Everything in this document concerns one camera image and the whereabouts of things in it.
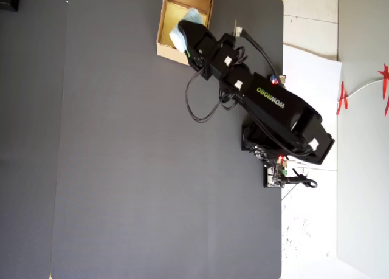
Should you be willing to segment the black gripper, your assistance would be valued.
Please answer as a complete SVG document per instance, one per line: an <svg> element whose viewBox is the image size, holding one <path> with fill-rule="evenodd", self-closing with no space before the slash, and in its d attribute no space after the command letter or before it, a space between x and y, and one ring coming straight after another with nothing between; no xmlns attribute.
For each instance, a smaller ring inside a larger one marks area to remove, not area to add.
<svg viewBox="0 0 389 279"><path fill-rule="evenodd" d="M220 80L232 66L247 58L243 46L235 47L232 34L225 33L217 40L203 24L186 20L179 21L178 29L187 46L189 65L205 80L210 77Z"/></svg>

